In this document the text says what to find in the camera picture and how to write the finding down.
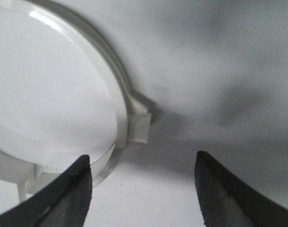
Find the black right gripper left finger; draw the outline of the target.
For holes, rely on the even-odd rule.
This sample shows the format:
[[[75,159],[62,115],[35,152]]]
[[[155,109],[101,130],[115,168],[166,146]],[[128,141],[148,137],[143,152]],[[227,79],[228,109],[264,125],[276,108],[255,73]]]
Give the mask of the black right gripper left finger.
[[[0,215],[0,227],[82,227],[92,198],[88,155],[31,198]]]

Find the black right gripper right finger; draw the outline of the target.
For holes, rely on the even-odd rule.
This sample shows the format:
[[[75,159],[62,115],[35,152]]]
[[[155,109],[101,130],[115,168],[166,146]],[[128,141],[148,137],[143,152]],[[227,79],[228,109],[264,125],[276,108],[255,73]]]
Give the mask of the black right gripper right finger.
[[[288,227],[288,209],[254,190],[209,153],[197,153],[194,177],[205,226]]]

